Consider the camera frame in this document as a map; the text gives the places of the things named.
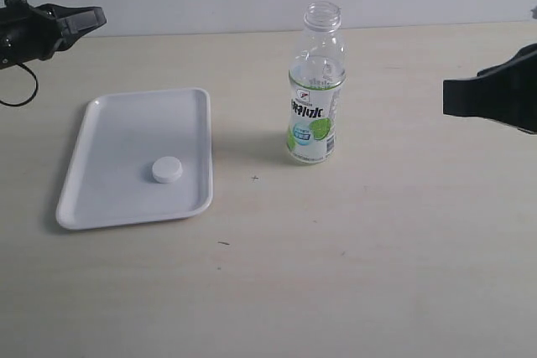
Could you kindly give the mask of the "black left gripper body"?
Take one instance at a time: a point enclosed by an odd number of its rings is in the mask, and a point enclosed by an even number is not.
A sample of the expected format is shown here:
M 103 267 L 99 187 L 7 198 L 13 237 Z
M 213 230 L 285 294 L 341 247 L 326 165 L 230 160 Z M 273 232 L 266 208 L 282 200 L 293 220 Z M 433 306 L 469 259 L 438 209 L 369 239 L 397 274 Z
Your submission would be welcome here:
M 60 26 L 60 9 L 27 0 L 4 0 L 1 7 L 1 69 L 32 60 L 49 60 L 70 48 Z

